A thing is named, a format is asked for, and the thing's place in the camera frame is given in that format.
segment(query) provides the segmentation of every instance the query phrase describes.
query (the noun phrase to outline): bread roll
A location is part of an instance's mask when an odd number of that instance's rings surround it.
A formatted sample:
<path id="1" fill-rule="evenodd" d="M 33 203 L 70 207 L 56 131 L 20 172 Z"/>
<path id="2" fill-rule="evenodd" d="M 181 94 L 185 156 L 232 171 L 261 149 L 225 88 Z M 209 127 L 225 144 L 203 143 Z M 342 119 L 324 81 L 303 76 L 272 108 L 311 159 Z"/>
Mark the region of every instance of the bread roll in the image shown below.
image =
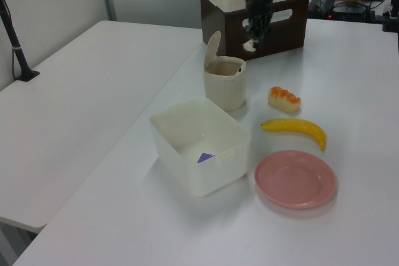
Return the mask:
<path id="1" fill-rule="evenodd" d="M 288 113 L 296 112 L 300 108 L 300 98 L 281 87 L 272 87 L 267 101 L 274 107 Z"/>

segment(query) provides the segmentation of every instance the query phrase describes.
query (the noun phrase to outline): cup lid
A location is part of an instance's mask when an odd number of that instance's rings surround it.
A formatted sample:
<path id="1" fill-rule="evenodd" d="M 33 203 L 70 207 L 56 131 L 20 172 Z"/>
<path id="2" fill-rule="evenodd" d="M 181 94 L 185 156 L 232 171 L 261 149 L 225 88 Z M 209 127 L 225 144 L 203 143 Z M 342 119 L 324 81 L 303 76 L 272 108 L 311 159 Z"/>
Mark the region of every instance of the cup lid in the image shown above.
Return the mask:
<path id="1" fill-rule="evenodd" d="M 220 31 L 216 31 L 209 39 L 208 46 L 206 48 L 204 69 L 207 71 L 211 67 L 211 62 L 216 56 L 220 43 Z"/>

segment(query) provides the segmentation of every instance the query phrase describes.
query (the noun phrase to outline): plastic bin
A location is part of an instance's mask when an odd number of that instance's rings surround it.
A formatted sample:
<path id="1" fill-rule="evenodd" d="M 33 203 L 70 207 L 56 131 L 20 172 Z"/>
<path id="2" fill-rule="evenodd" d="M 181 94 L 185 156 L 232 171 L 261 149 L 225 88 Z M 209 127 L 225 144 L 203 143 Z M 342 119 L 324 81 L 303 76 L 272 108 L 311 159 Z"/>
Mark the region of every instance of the plastic bin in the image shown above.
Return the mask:
<path id="1" fill-rule="evenodd" d="M 211 100 L 173 105 L 150 123 L 160 159 L 192 195 L 205 196 L 246 174 L 251 134 Z M 198 162 L 203 153 L 213 156 Z"/>

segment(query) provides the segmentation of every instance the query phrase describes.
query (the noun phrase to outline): desk lamp arm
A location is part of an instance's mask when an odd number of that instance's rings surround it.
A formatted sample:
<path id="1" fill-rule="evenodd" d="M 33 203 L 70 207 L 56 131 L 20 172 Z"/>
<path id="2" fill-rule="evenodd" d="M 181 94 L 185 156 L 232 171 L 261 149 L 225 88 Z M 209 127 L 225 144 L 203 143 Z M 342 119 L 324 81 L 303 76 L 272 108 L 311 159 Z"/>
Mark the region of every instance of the desk lamp arm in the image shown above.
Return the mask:
<path id="1" fill-rule="evenodd" d="M 25 55 L 21 49 L 21 45 L 19 44 L 14 26 L 12 26 L 11 17 L 9 15 L 6 5 L 6 0 L 0 0 L 0 16 L 4 27 L 6 28 L 8 38 L 11 41 L 12 49 L 14 50 L 19 65 L 21 66 L 21 76 L 16 79 L 25 82 L 30 81 L 30 79 L 38 76 L 39 72 L 31 70 L 26 62 Z"/>

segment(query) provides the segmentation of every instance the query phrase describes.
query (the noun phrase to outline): white plastic container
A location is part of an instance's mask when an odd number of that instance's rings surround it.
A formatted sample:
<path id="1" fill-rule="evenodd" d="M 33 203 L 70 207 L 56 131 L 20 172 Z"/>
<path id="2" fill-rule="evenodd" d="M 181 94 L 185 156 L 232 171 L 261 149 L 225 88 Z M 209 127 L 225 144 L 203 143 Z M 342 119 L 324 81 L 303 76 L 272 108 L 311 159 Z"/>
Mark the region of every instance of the white plastic container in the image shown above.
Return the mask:
<path id="1" fill-rule="evenodd" d="M 151 116 L 164 165 L 192 195 L 205 196 L 246 174 L 251 134 L 207 98 Z M 201 155 L 214 155 L 200 163 Z"/>
<path id="2" fill-rule="evenodd" d="M 247 65 L 237 57 L 216 55 L 220 37 L 220 31 L 215 32 L 206 49 L 203 72 L 205 95 L 224 111 L 231 112 L 245 101 Z"/>

